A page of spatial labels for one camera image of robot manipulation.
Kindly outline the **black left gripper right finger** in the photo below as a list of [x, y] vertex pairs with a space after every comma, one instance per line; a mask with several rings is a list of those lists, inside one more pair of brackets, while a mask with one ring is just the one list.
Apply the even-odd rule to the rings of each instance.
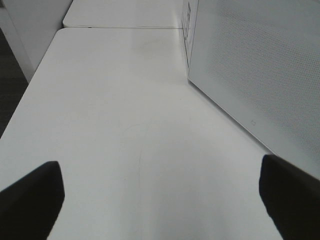
[[284, 240], [320, 238], [320, 181], [273, 154], [262, 158], [259, 195]]

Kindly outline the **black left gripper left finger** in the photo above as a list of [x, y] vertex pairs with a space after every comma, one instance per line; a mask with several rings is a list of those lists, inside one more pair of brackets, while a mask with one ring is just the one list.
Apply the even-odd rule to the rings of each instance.
[[0, 238], [46, 240], [64, 199], [59, 163], [40, 165], [0, 192]]

